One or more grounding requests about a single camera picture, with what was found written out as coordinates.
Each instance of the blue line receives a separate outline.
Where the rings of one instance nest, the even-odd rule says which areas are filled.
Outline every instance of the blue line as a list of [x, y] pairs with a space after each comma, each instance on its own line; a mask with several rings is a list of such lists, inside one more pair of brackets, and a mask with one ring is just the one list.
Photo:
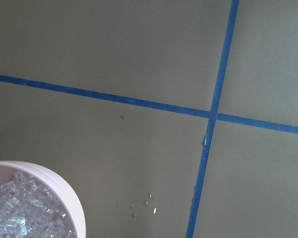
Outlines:
[[181, 113], [181, 114], [186, 114], [186, 115], [196, 116], [201, 118], [208, 118], [210, 114], [210, 112], [208, 111], [203, 111], [199, 109], [151, 102], [147, 100], [123, 97], [123, 96], [118, 96], [118, 95], [113, 95], [108, 93], [89, 91], [85, 89], [66, 87], [66, 86], [57, 85], [57, 84], [44, 83], [44, 82], [38, 82], [38, 81], [9, 77], [9, 76], [0, 75], [0, 82], [7, 82], [7, 83], [28, 86], [28, 87], [47, 89], [47, 90], [56, 91], [56, 92], [74, 94], [74, 95], [90, 97], [90, 98], [97, 98], [97, 99], [102, 99], [102, 100], [111, 101], [111, 102], [130, 104], [130, 105], [158, 109], [158, 110], [168, 111], [173, 113]]
[[287, 132], [287, 133], [298, 134], [297, 126], [278, 124], [278, 123], [273, 123], [273, 122], [268, 122], [268, 121], [263, 121], [263, 120], [242, 118], [242, 117], [226, 115], [226, 114], [221, 114], [221, 113], [218, 114], [217, 120], [232, 122], [235, 124], [255, 126], [255, 127], [260, 127], [260, 128], [270, 129], [270, 130], [283, 131], [283, 132]]
[[218, 109], [220, 104], [220, 98], [221, 98], [221, 93], [223, 88], [223, 82], [224, 82], [224, 77], [226, 72], [230, 45], [232, 42], [232, 37], [234, 32], [234, 25], [236, 21], [238, 3], [239, 3], [238, 0], [232, 0], [230, 12], [229, 12], [228, 23], [226, 27], [225, 39], [224, 39], [222, 55], [221, 55], [221, 61], [220, 61], [217, 81], [214, 89], [209, 122], [206, 130], [206, 143], [204, 145], [202, 156], [201, 156], [201, 162], [200, 162], [200, 167], [198, 171], [198, 177], [197, 177], [195, 192], [193, 196], [193, 201], [192, 201], [189, 224], [187, 229], [187, 238], [193, 237], [193, 232], [194, 232], [195, 223], [197, 219], [197, 214], [198, 214], [198, 209], [199, 209], [199, 204], [200, 204], [200, 199], [202, 194], [202, 188], [203, 188], [203, 181], [205, 177], [207, 162], [209, 158], [209, 152], [211, 148], [212, 136], [213, 136], [215, 122], [217, 119], [217, 114], [218, 114]]

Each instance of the gray surface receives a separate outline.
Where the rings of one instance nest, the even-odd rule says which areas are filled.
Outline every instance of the gray surface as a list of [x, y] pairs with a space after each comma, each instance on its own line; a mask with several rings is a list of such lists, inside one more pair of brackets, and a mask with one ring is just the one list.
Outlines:
[[298, 135], [218, 121], [195, 237], [298, 238]]
[[208, 110], [230, 1], [0, 1], [0, 74]]
[[298, 126], [298, 0], [241, 0], [220, 112]]
[[63, 176], [81, 199], [87, 238], [184, 238], [206, 124], [0, 83], [0, 160], [37, 163]]

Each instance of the blue tape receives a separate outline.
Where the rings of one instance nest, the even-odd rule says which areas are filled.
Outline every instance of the blue tape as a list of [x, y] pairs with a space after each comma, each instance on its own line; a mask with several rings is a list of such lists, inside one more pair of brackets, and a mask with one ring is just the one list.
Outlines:
[[260, 128], [270, 129], [270, 130], [277, 130], [277, 131], [298, 134], [297, 126], [278, 124], [278, 123], [273, 123], [273, 122], [268, 122], [268, 121], [263, 121], [263, 120], [242, 118], [242, 117], [226, 115], [226, 114], [221, 114], [221, 113], [218, 114], [217, 120], [232, 122], [235, 124], [249, 125], [249, 126], [255, 126], [255, 127], [260, 127]]
[[157, 103], [157, 102], [152, 102], [147, 100], [123, 97], [123, 96], [118, 96], [118, 95], [113, 95], [108, 93], [95, 92], [95, 91], [90, 91], [85, 89], [66, 87], [66, 86], [57, 85], [57, 84], [44, 83], [39, 81], [33, 81], [33, 80], [15, 78], [15, 77], [3, 76], [3, 75], [0, 75], [0, 82], [7, 82], [7, 83], [28, 86], [28, 87], [47, 89], [47, 90], [52, 90], [56, 92], [74, 94], [74, 95], [90, 97], [90, 98], [97, 98], [97, 99], [102, 99], [102, 100], [111, 101], [111, 102], [130, 104], [130, 105], [135, 105], [135, 106], [140, 106], [145, 108], [158, 109], [162, 111], [186, 114], [186, 115], [196, 116], [201, 118], [208, 118], [210, 114], [210, 112], [208, 111], [203, 111], [203, 110], [198, 110], [193, 108], [180, 107], [180, 106], [175, 106], [170, 104]]
[[206, 144], [203, 148], [203, 152], [202, 152], [202, 156], [201, 156], [201, 162], [200, 162], [200, 167], [199, 167], [199, 171], [198, 171], [198, 177], [197, 177], [197, 182], [196, 182], [196, 187], [195, 187], [195, 192], [194, 192], [194, 196], [193, 196], [192, 207], [191, 207], [191, 212], [190, 212], [190, 217], [189, 217], [187, 238], [193, 237], [193, 232], [194, 232], [195, 223], [196, 223], [196, 219], [197, 219], [197, 214], [198, 214], [198, 209], [199, 209], [199, 204], [200, 204], [200, 199], [201, 199], [201, 194], [202, 194], [202, 188], [203, 188], [203, 182], [204, 182], [207, 162], [208, 162], [208, 158], [209, 158], [209, 152], [210, 152], [210, 148], [211, 148], [214, 127], [215, 127], [217, 114], [218, 114], [218, 110], [219, 110], [219, 104], [220, 104], [223, 82], [224, 82], [224, 77], [225, 77], [225, 72], [226, 72], [228, 55], [229, 55], [230, 45], [232, 42], [232, 37], [233, 37], [233, 32], [234, 32], [238, 3], [239, 3], [238, 0], [232, 0], [230, 12], [229, 12], [228, 23], [227, 23], [227, 27], [226, 27], [225, 39], [224, 39], [222, 55], [221, 55], [221, 61], [220, 61], [217, 81], [216, 81], [215, 89], [214, 89], [214, 95], [213, 95], [213, 100], [212, 100], [212, 105], [211, 105], [209, 122], [208, 122], [207, 130], [206, 130]]

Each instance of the floor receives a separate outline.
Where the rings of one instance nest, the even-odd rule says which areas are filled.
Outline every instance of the floor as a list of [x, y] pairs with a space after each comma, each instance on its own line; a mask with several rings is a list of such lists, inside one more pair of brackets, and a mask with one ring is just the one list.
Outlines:
[[298, 0], [0, 1], [0, 160], [87, 238], [298, 238]]

